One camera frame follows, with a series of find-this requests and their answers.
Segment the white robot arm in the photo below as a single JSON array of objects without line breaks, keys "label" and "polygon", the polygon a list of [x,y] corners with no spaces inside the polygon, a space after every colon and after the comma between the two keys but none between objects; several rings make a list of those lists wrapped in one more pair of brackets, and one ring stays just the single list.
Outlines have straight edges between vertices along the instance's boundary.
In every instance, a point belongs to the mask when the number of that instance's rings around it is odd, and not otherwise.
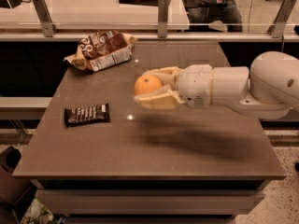
[{"label": "white robot arm", "polygon": [[149,70],[136,84],[151,78],[158,81],[157,88],[135,92],[135,102],[144,108],[217,105],[258,119],[279,119],[299,110],[299,60],[283,52],[264,52],[250,67],[193,64]]}]

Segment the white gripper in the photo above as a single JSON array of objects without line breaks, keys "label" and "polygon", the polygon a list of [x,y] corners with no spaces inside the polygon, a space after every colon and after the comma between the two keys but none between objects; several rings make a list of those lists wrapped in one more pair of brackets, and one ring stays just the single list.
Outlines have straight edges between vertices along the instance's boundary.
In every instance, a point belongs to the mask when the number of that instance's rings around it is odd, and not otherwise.
[{"label": "white gripper", "polygon": [[194,64],[185,69],[176,66],[148,70],[143,75],[156,76],[162,87],[156,91],[136,95],[137,104],[147,109],[208,108],[211,101],[213,68],[209,64]]}]

